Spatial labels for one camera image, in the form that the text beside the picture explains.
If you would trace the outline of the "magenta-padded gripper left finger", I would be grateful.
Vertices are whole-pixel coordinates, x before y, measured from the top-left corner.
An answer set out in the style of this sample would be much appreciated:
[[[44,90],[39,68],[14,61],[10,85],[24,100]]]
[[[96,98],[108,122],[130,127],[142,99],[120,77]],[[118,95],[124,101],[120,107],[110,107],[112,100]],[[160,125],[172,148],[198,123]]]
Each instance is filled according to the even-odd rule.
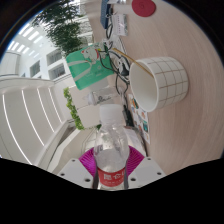
[[[80,158],[70,159],[58,176],[81,187],[97,189],[98,174],[93,149],[89,149]]]

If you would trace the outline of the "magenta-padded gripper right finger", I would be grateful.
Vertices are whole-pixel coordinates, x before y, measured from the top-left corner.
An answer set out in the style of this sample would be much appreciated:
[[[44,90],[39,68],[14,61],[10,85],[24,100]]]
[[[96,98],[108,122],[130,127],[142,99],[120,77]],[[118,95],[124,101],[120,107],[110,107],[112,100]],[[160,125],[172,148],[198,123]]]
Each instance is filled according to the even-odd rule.
[[[126,185],[129,189],[140,188],[166,176],[159,165],[151,158],[144,157],[134,147],[126,163]]]

